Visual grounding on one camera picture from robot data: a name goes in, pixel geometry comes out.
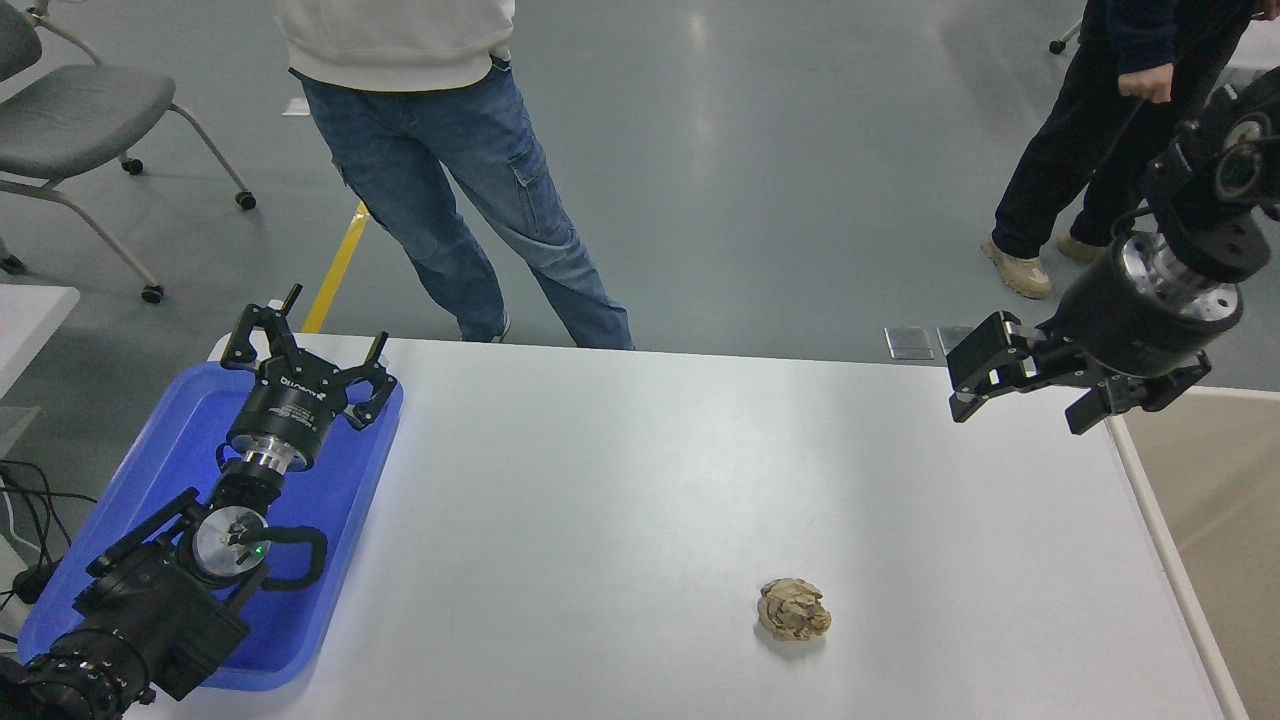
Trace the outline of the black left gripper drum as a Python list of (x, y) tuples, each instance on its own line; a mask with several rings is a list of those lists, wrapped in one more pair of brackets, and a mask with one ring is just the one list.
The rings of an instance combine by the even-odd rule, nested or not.
[(330, 370), (291, 361), (265, 361), (256, 384), (237, 414), (227, 442), (242, 455), (268, 447), (292, 450), (289, 471), (311, 469), (332, 424), (347, 405), (330, 382)]

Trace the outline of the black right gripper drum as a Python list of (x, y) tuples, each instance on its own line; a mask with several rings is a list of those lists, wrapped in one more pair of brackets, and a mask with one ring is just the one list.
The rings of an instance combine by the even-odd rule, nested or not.
[(1239, 288), (1193, 272), (1171, 249), (1111, 249), (1041, 329), (1111, 372), (1157, 377), (1189, 365), (1240, 319)]

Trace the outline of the person's hand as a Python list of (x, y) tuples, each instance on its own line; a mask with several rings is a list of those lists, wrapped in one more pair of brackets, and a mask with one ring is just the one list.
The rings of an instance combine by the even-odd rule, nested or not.
[(1172, 79), (1175, 65), (1166, 63), (1142, 70), (1121, 73), (1117, 91), (1123, 97), (1137, 97), (1152, 104), (1166, 104), (1172, 99)]

